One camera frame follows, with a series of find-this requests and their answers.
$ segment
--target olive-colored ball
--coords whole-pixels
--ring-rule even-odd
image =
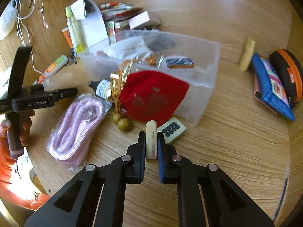
[[[119,122],[119,114],[113,112],[113,122],[118,124]]]
[[[121,131],[130,131],[131,130],[131,122],[127,119],[120,119],[118,122],[118,129]]]

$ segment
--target clear plastic storage box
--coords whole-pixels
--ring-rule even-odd
[[[135,63],[132,71],[161,71],[188,82],[190,88],[174,114],[196,126],[215,87],[220,57],[219,43],[162,31],[121,31],[78,54],[90,79],[93,81],[110,79],[110,73],[114,72],[123,62],[119,59],[109,58],[102,51],[109,45],[109,42],[136,36],[143,36],[146,45],[155,52],[156,56],[179,55],[188,57],[194,62],[195,67],[192,69],[168,69],[163,64],[155,67]]]

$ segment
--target plastic bottle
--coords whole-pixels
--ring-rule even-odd
[[[68,63],[69,59],[65,55],[61,55],[57,60],[55,60],[52,64],[49,65],[48,68],[45,69],[45,76],[47,78],[53,76],[56,72],[58,72],[63,66]]]
[[[103,79],[100,82],[90,81],[88,86],[93,89],[96,96],[101,97],[105,100],[111,97],[111,83],[110,81]]]
[[[72,13],[71,7],[70,6],[66,7],[65,11],[66,11],[67,25],[69,27],[69,33],[72,38],[74,50],[76,54],[78,54],[85,49],[85,46],[79,34],[77,21]]]

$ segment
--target white paper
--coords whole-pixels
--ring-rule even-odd
[[[88,14],[85,20],[79,22],[79,32],[87,48],[108,37],[103,18],[98,11]]]
[[[76,20],[86,19],[85,3],[84,0],[78,0],[71,5],[71,10],[73,12]]]
[[[154,52],[146,46],[143,36],[129,37],[118,41],[104,47],[103,52],[109,57],[120,60],[145,60],[154,55]]]
[[[0,100],[9,88],[9,78],[11,76],[12,67],[10,66],[5,72],[0,73]]]

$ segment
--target white cable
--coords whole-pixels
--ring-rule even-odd
[[[41,4],[42,4],[42,9],[40,10],[40,12],[42,13],[42,18],[43,18],[43,21],[44,21],[44,26],[46,27],[46,29],[48,29],[48,24],[47,24],[47,22],[45,21],[45,18],[44,18],[44,5],[43,5],[43,0],[41,0]]]
[[[28,43],[30,44],[30,43],[31,43],[31,40],[30,40],[30,37],[29,37],[29,32],[28,32],[28,29],[26,28],[26,26],[23,24],[22,20],[28,18],[28,17],[33,13],[34,8],[35,8],[35,0],[34,0],[34,3],[33,3],[33,8],[32,8],[31,13],[30,13],[29,15],[25,16],[24,18],[20,18],[20,17],[19,17],[20,14],[21,14],[22,5],[21,5],[20,0],[18,0],[18,3],[19,3],[19,5],[20,5],[20,11],[19,11],[19,9],[18,9],[18,5],[16,4],[17,15],[18,15],[18,17],[17,17],[17,19],[18,19],[17,29],[18,29],[18,34],[19,34],[19,37],[20,37],[20,39],[21,39],[22,45],[23,45],[23,46],[26,46],[26,43],[25,43],[24,38],[23,38],[23,34],[22,34],[22,29],[21,29],[21,26],[20,26],[20,22],[21,22],[21,25],[24,27],[24,29],[25,29],[26,32],[27,32]],[[35,72],[38,72],[39,74],[45,76],[44,73],[38,71],[38,70],[35,68],[35,66],[34,66],[34,56],[33,56],[33,52],[31,52],[31,63],[32,63],[32,67],[33,67],[33,69],[34,69]]]
[[[17,16],[17,19],[27,19],[27,18],[30,17],[31,14],[34,12],[34,8],[35,8],[35,0],[34,0],[34,4],[33,4],[33,8],[32,8],[32,10],[31,10],[31,12],[30,12],[28,15],[26,15],[25,17],[22,17],[22,18],[20,18],[20,17]]]

